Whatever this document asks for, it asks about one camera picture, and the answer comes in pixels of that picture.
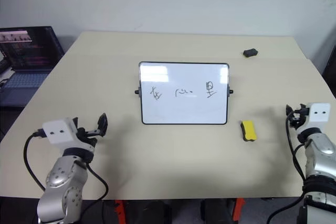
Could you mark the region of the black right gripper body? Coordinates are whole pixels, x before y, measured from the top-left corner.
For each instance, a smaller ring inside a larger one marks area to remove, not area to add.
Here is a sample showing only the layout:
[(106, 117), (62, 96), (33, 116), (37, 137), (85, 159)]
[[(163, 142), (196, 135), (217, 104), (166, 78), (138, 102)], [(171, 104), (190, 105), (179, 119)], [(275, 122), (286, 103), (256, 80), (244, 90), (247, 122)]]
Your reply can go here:
[(307, 112), (300, 112), (300, 109), (293, 110), (293, 115), (288, 117), (289, 126), (297, 130), (306, 121)]

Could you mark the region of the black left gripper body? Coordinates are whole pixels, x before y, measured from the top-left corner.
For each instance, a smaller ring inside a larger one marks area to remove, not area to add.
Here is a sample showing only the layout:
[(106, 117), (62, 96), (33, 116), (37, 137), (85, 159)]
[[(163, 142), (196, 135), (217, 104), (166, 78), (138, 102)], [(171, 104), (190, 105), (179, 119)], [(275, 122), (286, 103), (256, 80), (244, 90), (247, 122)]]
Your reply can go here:
[(86, 131), (83, 127), (77, 128), (76, 137), (83, 143), (89, 144), (95, 147), (97, 144), (96, 136), (101, 136), (101, 130), (96, 129), (92, 131)]

